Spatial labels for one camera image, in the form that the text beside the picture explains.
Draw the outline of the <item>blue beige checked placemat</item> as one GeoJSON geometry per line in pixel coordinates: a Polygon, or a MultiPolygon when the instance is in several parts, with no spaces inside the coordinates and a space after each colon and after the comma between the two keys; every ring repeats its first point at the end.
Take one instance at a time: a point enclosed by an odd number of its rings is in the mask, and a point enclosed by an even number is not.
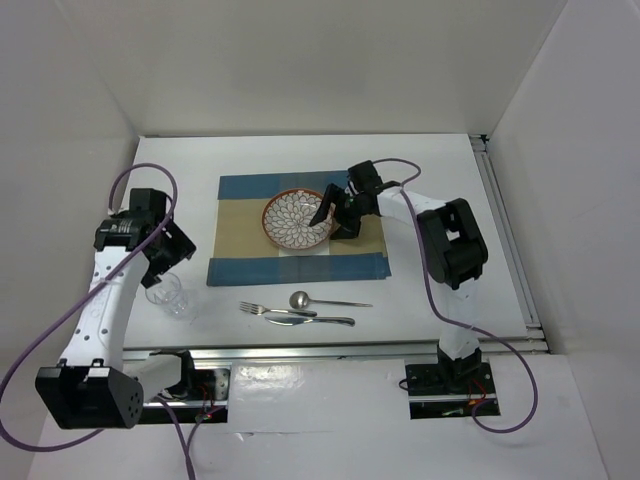
{"type": "Polygon", "coordinates": [[[276,195],[305,188],[322,194],[345,187],[347,172],[316,171],[222,176],[209,287],[384,280],[391,276],[381,219],[367,216],[355,240],[326,241],[314,249],[287,251],[268,239],[264,208],[276,195]]]}

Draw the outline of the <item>steel table knife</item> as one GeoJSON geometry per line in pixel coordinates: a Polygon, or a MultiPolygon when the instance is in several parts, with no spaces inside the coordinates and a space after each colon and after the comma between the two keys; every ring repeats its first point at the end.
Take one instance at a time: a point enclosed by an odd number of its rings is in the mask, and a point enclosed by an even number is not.
{"type": "Polygon", "coordinates": [[[295,317],[284,316],[274,317],[266,316],[265,319],[272,324],[279,326],[297,326],[303,324],[332,324],[346,327],[354,327],[356,321],[348,317],[295,317]]]}

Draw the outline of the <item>steel spoon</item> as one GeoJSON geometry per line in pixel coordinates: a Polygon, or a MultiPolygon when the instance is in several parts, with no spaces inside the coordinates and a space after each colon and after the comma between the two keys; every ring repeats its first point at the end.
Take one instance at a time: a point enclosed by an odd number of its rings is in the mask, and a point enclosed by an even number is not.
{"type": "Polygon", "coordinates": [[[312,304],[349,306],[349,307],[358,307],[358,308],[372,307],[372,304],[361,303],[361,302],[313,299],[305,291],[296,291],[289,298],[289,305],[295,309],[305,309],[312,304]]]}

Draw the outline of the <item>right aluminium rail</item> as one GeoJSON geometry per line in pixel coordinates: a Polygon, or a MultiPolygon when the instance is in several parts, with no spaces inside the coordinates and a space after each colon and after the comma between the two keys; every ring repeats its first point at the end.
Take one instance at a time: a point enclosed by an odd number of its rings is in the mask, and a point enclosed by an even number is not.
{"type": "Polygon", "coordinates": [[[508,218],[502,193],[498,184],[494,167],[488,152],[488,136],[472,134],[469,136],[479,174],[484,190],[488,198],[492,215],[497,226],[498,236],[505,254],[509,272],[514,283],[516,296],[521,311],[524,315],[524,324],[527,330],[526,342],[518,340],[521,347],[519,351],[526,354],[548,354],[550,352],[543,326],[539,321],[539,315],[535,306],[530,285],[524,271],[524,266],[516,245],[515,237],[508,218]]]}

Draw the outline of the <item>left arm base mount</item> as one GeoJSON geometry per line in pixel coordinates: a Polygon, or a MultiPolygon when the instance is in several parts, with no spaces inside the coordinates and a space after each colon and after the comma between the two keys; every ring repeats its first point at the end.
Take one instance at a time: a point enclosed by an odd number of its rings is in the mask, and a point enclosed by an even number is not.
{"type": "Polygon", "coordinates": [[[228,367],[198,368],[187,350],[157,350],[127,361],[124,371],[143,387],[142,425],[170,424],[170,413],[187,425],[228,419],[228,367]]]}

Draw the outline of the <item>steel fork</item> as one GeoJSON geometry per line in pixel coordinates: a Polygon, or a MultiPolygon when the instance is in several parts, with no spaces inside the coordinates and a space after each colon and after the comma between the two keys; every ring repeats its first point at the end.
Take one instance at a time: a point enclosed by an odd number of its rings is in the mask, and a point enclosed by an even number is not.
{"type": "Polygon", "coordinates": [[[311,317],[311,318],[317,316],[317,313],[315,311],[300,310],[300,309],[271,309],[263,305],[244,302],[244,301],[239,303],[239,309],[242,312],[252,314],[252,315],[281,314],[281,315],[297,315],[297,316],[311,317]]]}

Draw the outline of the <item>clear drinking glass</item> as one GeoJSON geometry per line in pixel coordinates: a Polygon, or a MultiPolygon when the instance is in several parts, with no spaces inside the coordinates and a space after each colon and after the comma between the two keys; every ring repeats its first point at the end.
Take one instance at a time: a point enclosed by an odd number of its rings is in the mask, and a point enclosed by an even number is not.
{"type": "Polygon", "coordinates": [[[191,314],[193,304],[189,293],[175,274],[167,272],[162,275],[158,283],[145,290],[145,297],[173,318],[187,319],[191,314]]]}

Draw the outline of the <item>patterned ceramic bowl red rim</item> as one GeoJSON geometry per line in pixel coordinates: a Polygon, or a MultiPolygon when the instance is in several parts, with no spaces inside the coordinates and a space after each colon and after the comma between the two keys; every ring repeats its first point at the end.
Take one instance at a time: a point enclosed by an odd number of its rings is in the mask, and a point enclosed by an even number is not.
{"type": "Polygon", "coordinates": [[[322,244],[334,230],[333,208],[320,223],[310,225],[322,200],[322,194],[305,188],[277,194],[267,202],[262,212],[264,234],[284,250],[302,251],[322,244]]]}

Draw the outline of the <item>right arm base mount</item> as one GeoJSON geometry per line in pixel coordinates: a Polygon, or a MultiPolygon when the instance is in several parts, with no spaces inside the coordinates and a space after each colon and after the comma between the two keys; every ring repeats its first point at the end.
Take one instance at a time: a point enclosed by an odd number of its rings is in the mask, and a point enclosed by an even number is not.
{"type": "Polygon", "coordinates": [[[475,407],[478,417],[501,415],[493,372],[485,360],[475,372],[453,381],[434,356],[405,359],[397,385],[407,395],[411,420],[471,417],[475,407]]]}

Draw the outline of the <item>front aluminium rail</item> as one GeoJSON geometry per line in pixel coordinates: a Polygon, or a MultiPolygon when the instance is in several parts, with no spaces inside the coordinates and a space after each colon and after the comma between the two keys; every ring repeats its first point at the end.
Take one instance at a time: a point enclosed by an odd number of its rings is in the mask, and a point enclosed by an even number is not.
{"type": "MultiPolygon", "coordinates": [[[[549,353],[548,344],[543,339],[508,340],[508,343],[525,355],[549,353]]],[[[485,355],[512,353],[502,344],[491,341],[482,342],[481,350],[485,355]]],[[[433,342],[409,342],[303,347],[192,348],[190,352],[195,361],[302,361],[435,356],[437,347],[433,342]]],[[[150,350],[129,350],[124,352],[123,358],[125,362],[142,361],[150,353],[150,350]]]]}

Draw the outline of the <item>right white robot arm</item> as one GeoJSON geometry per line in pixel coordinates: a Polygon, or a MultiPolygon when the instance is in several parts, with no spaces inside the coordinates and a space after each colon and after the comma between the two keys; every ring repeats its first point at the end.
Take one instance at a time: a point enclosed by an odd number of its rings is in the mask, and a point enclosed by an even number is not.
{"type": "Polygon", "coordinates": [[[477,283],[488,261],[488,249],[469,203],[462,199],[436,200],[407,190],[421,169],[394,158],[416,173],[403,181],[384,181],[367,160],[348,169],[347,186],[326,187],[320,206],[310,220],[315,226],[331,218],[337,229],[333,240],[359,236],[362,218],[375,215],[412,227],[419,248],[426,295],[433,315],[442,322],[437,345],[442,363],[436,379],[448,392],[460,391],[471,379],[465,361],[481,361],[475,323],[477,283]]]}

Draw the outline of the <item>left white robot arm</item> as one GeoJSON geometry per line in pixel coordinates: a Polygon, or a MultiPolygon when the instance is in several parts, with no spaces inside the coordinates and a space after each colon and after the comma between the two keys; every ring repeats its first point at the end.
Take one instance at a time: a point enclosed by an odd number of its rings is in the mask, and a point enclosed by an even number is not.
{"type": "Polygon", "coordinates": [[[160,350],[126,371],[124,340],[138,289],[160,283],[196,251],[165,217],[169,197],[135,188],[127,210],[111,215],[94,239],[94,296],[57,364],[39,369],[35,388],[57,425],[72,429],[130,429],[143,405],[162,392],[176,399],[196,390],[197,374],[185,351],[160,350]]]}

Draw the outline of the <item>aluminium rail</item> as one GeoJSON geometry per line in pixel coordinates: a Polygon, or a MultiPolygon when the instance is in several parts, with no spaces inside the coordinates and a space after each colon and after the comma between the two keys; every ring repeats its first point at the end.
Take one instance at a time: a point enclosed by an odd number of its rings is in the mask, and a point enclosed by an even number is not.
{"type": "Polygon", "coordinates": [[[498,236],[505,254],[509,272],[514,283],[516,296],[521,311],[524,315],[524,324],[527,330],[526,342],[518,340],[521,347],[519,351],[526,354],[548,354],[550,352],[543,326],[539,321],[539,315],[535,306],[530,285],[524,271],[524,266],[516,245],[515,237],[508,218],[502,193],[498,184],[494,167],[488,152],[488,136],[472,134],[469,136],[479,174],[484,190],[488,198],[492,215],[497,226],[498,236]]]}
{"type": "MultiPolygon", "coordinates": [[[[543,339],[508,340],[508,343],[525,355],[549,353],[548,344],[543,339]]],[[[482,342],[481,350],[485,355],[512,353],[502,344],[491,341],[482,342]]],[[[195,361],[302,361],[435,356],[437,347],[433,342],[409,342],[303,347],[192,348],[190,352],[195,361]]],[[[150,353],[150,350],[129,350],[124,352],[123,358],[125,362],[142,361],[150,353]]]]}

